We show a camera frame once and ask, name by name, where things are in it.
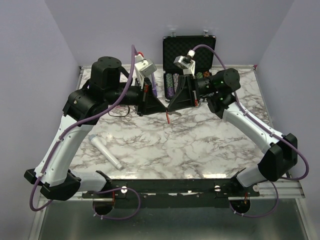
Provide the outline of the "red key fob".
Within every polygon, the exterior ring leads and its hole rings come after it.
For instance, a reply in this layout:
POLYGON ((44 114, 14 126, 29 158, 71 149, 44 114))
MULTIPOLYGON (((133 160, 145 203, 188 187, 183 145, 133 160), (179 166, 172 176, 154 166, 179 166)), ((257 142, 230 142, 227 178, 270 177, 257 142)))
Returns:
POLYGON ((169 117, 169 113, 168 112, 166 112, 166 119, 167 119, 167 123, 170 124, 171 121, 170 121, 170 117, 169 117))

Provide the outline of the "silver key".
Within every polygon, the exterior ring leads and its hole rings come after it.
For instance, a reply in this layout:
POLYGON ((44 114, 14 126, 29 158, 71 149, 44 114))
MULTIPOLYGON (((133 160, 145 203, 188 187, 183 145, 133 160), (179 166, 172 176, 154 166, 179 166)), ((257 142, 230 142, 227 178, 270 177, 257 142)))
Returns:
POLYGON ((171 113, 170 113, 170 115, 182 116, 182 114, 181 114, 181 113, 176 112, 176 111, 171 112, 171 113))

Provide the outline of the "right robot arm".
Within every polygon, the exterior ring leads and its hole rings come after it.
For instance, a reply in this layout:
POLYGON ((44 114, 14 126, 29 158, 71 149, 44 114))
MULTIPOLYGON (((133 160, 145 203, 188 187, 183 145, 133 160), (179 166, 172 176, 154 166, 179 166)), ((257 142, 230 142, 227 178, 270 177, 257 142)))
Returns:
POLYGON ((297 138, 276 131, 237 102, 233 93, 240 87, 240 75, 234 68, 198 79, 190 74, 180 75, 177 91, 167 107, 173 112, 195 107, 200 99, 206 99, 213 114, 238 128, 259 147, 264 154, 261 161, 237 173, 230 183, 230 191, 236 196, 243 195, 253 184, 277 181, 298 162, 297 138))

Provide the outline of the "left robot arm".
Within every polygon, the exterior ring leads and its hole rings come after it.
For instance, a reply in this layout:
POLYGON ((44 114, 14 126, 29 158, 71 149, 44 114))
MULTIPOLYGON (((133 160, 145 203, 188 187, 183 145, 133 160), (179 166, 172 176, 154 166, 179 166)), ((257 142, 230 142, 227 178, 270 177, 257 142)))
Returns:
POLYGON ((70 164, 82 141, 112 104, 133 106, 139 116, 166 112, 153 93, 150 76, 155 64, 141 54, 134 57, 127 72, 119 59, 100 57, 91 66, 91 75, 82 88, 72 92, 63 108, 59 129, 40 164, 24 177, 48 200, 66 201, 77 192, 110 194, 109 178, 101 171, 76 173, 70 164))

